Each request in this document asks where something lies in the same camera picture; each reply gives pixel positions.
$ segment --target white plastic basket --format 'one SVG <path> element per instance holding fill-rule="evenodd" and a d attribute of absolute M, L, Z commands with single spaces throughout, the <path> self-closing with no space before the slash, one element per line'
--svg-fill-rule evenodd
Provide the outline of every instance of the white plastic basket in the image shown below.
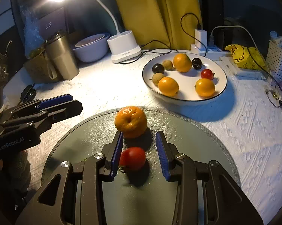
<path fill-rule="evenodd" d="M 274 72 L 272 76 L 282 82 L 282 49 L 272 41 L 269 41 L 266 63 L 269 69 Z"/>

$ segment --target yellow package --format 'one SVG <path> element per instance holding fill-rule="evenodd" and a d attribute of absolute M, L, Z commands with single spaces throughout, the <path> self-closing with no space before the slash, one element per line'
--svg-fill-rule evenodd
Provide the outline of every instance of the yellow package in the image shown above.
<path fill-rule="evenodd" d="M 247 68 L 247 69 L 255 69 L 261 70 L 258 65 L 255 64 L 253 59 L 251 58 L 247 47 L 233 44 L 225 47 L 226 51 L 230 51 L 232 53 L 235 64 L 238 68 Z M 255 61 L 266 70 L 266 66 L 263 58 L 260 56 L 259 52 L 255 47 L 249 47 L 250 53 L 255 59 Z"/>

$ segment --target red tomato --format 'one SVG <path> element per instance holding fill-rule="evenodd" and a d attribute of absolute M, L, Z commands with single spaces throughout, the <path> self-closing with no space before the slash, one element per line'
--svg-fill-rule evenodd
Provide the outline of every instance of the red tomato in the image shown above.
<path fill-rule="evenodd" d="M 126 171 L 138 171 L 144 166 L 145 161 L 145 151 L 140 147 L 131 147 L 121 153 L 119 166 Z"/>
<path fill-rule="evenodd" d="M 203 78 L 203 79 L 209 79 L 209 80 L 212 80 L 214 78 L 214 72 L 210 69 L 204 69 L 201 71 L 200 73 L 200 76 Z"/>

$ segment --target yellow curtain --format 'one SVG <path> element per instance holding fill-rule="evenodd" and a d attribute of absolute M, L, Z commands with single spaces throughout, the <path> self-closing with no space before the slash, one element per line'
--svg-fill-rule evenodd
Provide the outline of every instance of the yellow curtain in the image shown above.
<path fill-rule="evenodd" d="M 194 39 L 180 27 L 180 18 L 185 13 L 195 13 L 200 22 L 198 0 L 116 0 L 126 30 L 132 30 L 139 45 L 151 40 L 160 40 L 173 49 L 190 50 Z M 194 36 L 197 19 L 193 15 L 183 19 L 184 29 Z M 146 48 L 165 47 L 158 42 Z"/>

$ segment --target orange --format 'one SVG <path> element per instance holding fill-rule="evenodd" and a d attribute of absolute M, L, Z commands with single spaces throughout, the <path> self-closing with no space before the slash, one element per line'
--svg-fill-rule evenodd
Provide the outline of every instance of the orange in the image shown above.
<path fill-rule="evenodd" d="M 185 53 L 179 53 L 175 55 L 173 65 L 179 72 L 186 73 L 191 69 L 192 62 Z"/>
<path fill-rule="evenodd" d="M 215 92 L 215 85 L 209 79 L 199 79 L 196 82 L 195 90 L 197 94 L 203 97 L 212 96 Z"/>
<path fill-rule="evenodd" d="M 165 96 L 175 96 L 179 91 L 178 83 L 171 77 L 164 77 L 158 83 L 159 90 Z"/>
<path fill-rule="evenodd" d="M 115 126 L 128 139 L 137 138 L 147 129 L 145 113 L 136 106 L 122 108 L 115 117 Z"/>

